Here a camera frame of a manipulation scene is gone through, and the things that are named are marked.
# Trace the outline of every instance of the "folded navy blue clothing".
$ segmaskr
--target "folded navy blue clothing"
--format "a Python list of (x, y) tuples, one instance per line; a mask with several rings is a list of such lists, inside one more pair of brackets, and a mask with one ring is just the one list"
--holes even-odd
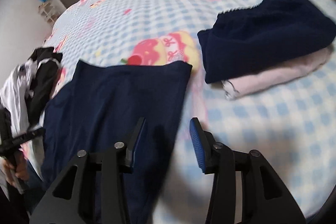
[[(124, 183), (132, 224), (146, 224), (168, 168), (191, 68), (182, 61), (107, 68), (79, 61), (73, 80), (45, 110), (45, 187), (78, 150), (105, 151), (125, 141), (145, 117), (147, 132), (137, 147), (134, 172), (124, 174)], [(100, 192), (96, 198), (99, 214)]]
[(309, 0), (263, 0), (219, 14), (212, 29), (197, 35), (209, 84), (325, 48), (336, 36), (336, 25)]

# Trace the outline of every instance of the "screw head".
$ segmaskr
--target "screw head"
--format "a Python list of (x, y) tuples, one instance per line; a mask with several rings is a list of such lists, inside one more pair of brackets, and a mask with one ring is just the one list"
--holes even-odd
[(250, 151), (251, 155), (254, 157), (259, 157), (261, 155), (261, 153), (258, 150), (251, 150)]
[(77, 156), (78, 157), (84, 157), (86, 155), (86, 151), (85, 150), (79, 150), (78, 152), (77, 152)]
[(215, 149), (221, 149), (223, 147), (223, 144), (221, 142), (216, 142), (214, 145), (213, 145), (213, 148)]
[(116, 149), (123, 148), (124, 146), (125, 146), (125, 144), (123, 142), (116, 142), (114, 144), (114, 148), (116, 148)]

